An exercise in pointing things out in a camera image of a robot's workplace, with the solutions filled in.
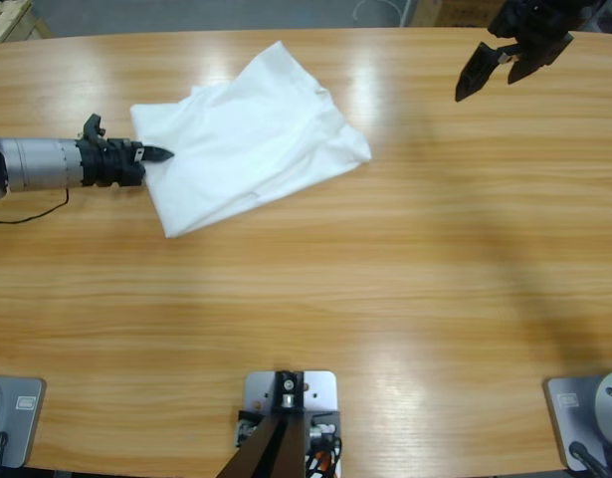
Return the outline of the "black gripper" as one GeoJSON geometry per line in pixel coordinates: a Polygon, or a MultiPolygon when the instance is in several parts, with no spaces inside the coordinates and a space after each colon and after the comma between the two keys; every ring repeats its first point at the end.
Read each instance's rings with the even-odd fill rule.
{"type": "MultiPolygon", "coordinates": [[[[499,37],[514,38],[520,46],[510,69],[514,84],[551,65],[573,41],[571,31],[582,27],[603,1],[506,1],[499,11],[499,37]]],[[[463,68],[455,89],[460,102],[478,92],[500,64],[504,48],[480,43],[463,68]]]]}
{"type": "Polygon", "coordinates": [[[81,155],[82,186],[140,186],[145,174],[140,161],[160,163],[174,156],[165,148],[128,139],[80,139],[76,146],[81,155]]]}

